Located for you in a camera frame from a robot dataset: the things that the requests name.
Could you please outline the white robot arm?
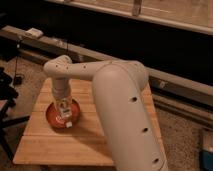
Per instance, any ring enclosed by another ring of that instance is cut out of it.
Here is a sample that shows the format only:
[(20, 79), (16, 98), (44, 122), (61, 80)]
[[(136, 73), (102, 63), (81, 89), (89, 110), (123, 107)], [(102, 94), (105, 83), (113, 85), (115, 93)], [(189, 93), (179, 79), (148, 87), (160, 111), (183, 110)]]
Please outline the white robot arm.
[(117, 171), (169, 171), (141, 92), (148, 84), (138, 61), (76, 63), (61, 55), (44, 64), (55, 102), (46, 112), (50, 124), (71, 127), (79, 116), (71, 79), (92, 82), (93, 101)]

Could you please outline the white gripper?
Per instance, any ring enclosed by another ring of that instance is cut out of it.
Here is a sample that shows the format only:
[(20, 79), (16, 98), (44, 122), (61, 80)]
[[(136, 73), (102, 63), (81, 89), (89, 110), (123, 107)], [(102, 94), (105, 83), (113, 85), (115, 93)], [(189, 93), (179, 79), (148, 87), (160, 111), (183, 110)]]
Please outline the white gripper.
[(67, 78), (52, 78), (52, 95), (56, 103), (69, 102), (71, 87)]

